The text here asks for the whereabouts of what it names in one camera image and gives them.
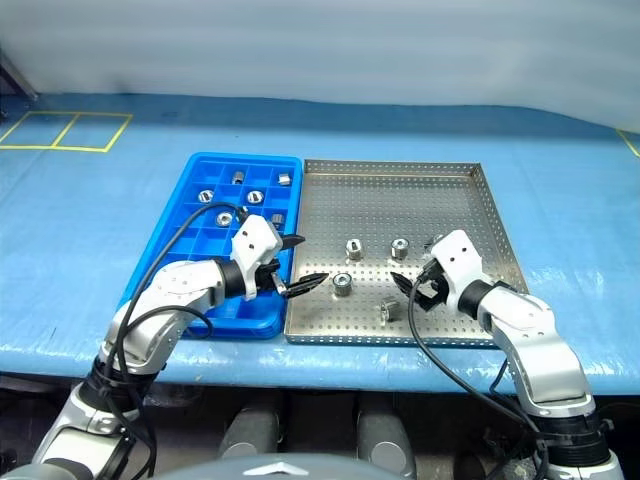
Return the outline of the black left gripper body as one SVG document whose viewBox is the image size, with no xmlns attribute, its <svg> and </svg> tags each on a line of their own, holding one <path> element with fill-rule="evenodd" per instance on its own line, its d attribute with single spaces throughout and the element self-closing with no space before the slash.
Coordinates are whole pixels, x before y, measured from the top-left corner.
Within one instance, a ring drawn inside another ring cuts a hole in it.
<svg viewBox="0 0 640 480">
<path fill-rule="evenodd" d="M 278 259 L 271 260 L 268 264 L 261 264 L 254 274 L 254 285 L 249 291 L 249 297 L 255 297 L 259 292 L 275 291 L 281 297 L 286 297 L 288 286 L 279 274 L 281 267 Z"/>
</svg>

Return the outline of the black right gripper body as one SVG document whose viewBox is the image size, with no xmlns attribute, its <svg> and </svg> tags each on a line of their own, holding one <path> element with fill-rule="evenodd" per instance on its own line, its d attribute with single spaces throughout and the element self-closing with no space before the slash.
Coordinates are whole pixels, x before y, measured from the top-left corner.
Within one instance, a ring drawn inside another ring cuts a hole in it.
<svg viewBox="0 0 640 480">
<path fill-rule="evenodd" d="M 410 296 L 424 311 L 445 304 L 449 295 L 449 284 L 444 270 L 436 259 L 429 260 L 417 275 Z"/>
</svg>

